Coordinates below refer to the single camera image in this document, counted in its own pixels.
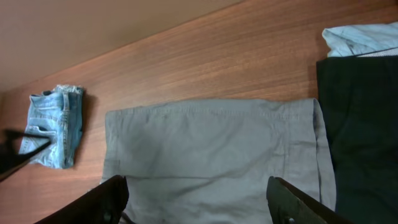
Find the light blue denim shorts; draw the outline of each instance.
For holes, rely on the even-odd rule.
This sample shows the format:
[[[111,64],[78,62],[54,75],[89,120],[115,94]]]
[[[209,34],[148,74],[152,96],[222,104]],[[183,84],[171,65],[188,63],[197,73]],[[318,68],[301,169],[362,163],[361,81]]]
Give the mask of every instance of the light blue denim shorts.
[[[30,96],[26,133],[48,136],[51,145],[34,156],[30,163],[39,163],[55,169],[73,166],[75,150],[81,139],[83,89],[77,86],[57,85],[52,91]],[[20,154],[31,152],[45,139],[23,138]]]

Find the folded gray fabric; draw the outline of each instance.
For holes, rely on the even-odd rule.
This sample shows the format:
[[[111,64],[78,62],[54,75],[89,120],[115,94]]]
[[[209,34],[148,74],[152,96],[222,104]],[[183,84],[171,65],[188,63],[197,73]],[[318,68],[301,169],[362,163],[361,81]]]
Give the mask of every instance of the folded gray fabric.
[[[387,57],[387,56],[397,56],[397,55],[398,55],[398,48],[394,48],[370,54],[359,55],[358,57]]]
[[[350,25],[324,29],[328,57],[347,57],[398,47],[398,22]]]
[[[272,223],[282,177],[334,210],[336,187],[315,99],[195,100],[106,115],[103,181],[125,175],[137,223]]]

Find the wood grain surface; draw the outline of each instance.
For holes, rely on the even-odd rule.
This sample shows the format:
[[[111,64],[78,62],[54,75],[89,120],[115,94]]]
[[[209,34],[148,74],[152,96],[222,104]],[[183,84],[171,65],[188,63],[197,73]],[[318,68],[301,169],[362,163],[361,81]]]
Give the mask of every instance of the wood grain surface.
[[[241,0],[0,0],[0,91]]]
[[[317,97],[326,27],[398,20],[393,0],[246,0],[4,94],[1,127],[24,129],[29,95],[86,88],[76,165],[28,165],[0,183],[0,223],[32,223],[98,185],[107,111],[194,98]]]

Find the black pants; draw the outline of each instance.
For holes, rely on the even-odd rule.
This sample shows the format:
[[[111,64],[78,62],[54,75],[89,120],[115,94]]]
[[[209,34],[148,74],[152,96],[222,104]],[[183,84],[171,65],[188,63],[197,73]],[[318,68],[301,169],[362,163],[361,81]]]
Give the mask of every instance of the black pants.
[[[354,223],[398,223],[398,57],[328,58],[317,75],[336,212]]]

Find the denim shorts pocket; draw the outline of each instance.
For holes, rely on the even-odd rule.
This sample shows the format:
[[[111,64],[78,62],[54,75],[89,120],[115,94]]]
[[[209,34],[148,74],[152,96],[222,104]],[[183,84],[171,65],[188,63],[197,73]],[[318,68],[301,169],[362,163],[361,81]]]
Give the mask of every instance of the denim shorts pocket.
[[[30,96],[29,119],[47,119],[54,122],[63,118],[64,95],[52,93],[49,96]]]
[[[53,148],[57,146],[57,132],[53,130],[47,130],[43,127],[40,126],[35,126],[35,125],[28,125],[26,127],[26,133],[29,134],[36,134],[39,136],[47,136],[51,140],[51,145],[48,146],[48,148],[44,149],[43,152],[40,154],[50,154],[53,151]],[[38,147],[42,146],[48,141],[48,139],[39,139],[39,138],[24,138],[23,146],[23,153],[31,152]]]

